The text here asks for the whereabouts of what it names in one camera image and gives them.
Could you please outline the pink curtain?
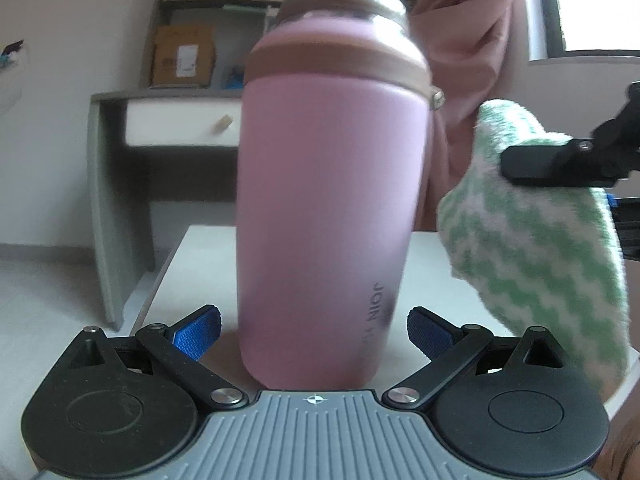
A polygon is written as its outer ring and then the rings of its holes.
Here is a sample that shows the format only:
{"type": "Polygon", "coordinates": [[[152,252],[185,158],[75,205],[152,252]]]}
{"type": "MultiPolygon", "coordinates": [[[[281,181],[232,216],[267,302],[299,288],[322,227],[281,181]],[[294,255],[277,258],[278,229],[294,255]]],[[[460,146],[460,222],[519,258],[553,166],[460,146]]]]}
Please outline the pink curtain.
{"type": "Polygon", "coordinates": [[[445,103],[432,116],[414,227],[436,229],[436,209],[471,161],[478,108],[500,77],[515,0],[416,0],[414,42],[445,103]]]}

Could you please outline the pink insulated bottle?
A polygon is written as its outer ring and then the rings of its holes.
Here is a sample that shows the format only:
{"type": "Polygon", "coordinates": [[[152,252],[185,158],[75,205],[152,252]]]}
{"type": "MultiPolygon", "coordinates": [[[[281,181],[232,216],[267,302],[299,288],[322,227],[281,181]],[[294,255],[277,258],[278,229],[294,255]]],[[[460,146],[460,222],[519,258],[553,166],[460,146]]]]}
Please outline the pink insulated bottle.
{"type": "Polygon", "coordinates": [[[262,385],[375,375],[440,104],[400,0],[284,0],[250,51],[236,275],[242,361],[262,385]]]}

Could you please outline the wall socket with plug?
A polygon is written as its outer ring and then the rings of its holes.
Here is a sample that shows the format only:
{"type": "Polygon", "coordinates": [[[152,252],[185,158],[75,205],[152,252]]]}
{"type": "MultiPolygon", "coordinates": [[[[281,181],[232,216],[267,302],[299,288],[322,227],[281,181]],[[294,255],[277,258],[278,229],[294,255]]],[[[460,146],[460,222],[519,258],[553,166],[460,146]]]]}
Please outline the wall socket with plug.
{"type": "Polygon", "coordinates": [[[17,61],[18,54],[23,49],[23,46],[23,40],[12,42],[12,44],[7,44],[0,54],[0,68],[6,68],[15,63],[17,61]]]}

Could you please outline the cardboard box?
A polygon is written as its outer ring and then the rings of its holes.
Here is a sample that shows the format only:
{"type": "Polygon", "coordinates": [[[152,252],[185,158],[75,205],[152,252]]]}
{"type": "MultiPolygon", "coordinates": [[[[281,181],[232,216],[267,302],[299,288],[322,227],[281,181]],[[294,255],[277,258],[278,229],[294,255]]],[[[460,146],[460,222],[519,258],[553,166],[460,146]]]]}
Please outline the cardboard box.
{"type": "Polygon", "coordinates": [[[215,63],[213,25],[163,25],[155,34],[151,84],[208,87],[215,63]]]}

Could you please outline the window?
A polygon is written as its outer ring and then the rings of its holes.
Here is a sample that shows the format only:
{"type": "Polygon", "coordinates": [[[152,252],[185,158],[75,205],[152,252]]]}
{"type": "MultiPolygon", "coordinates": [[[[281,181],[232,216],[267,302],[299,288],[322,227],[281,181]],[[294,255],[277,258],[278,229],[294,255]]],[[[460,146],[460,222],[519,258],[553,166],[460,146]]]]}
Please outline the window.
{"type": "Polygon", "coordinates": [[[533,58],[639,55],[639,0],[525,0],[533,58]]]}

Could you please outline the grey desk with drawer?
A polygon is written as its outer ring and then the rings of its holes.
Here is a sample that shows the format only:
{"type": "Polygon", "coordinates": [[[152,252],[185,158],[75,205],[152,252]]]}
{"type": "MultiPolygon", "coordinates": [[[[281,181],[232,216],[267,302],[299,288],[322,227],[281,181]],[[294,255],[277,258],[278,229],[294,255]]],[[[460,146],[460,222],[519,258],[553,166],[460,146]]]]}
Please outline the grey desk with drawer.
{"type": "Polygon", "coordinates": [[[239,90],[96,94],[87,172],[96,266],[107,324],[188,226],[232,226],[241,125],[239,90]]]}

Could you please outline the green white fluffy cloth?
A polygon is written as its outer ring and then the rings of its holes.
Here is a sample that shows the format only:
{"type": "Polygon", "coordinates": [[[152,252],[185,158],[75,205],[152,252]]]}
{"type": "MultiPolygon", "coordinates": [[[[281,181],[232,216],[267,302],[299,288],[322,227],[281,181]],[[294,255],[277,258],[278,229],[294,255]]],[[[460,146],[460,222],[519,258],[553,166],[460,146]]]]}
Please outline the green white fluffy cloth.
{"type": "Polygon", "coordinates": [[[602,188],[524,188],[506,180],[511,146],[557,146],[518,103],[478,109],[471,162],[437,207],[437,229],[456,278],[467,281],[511,333],[551,330],[601,400],[622,385],[629,361],[625,266],[602,188]]]}

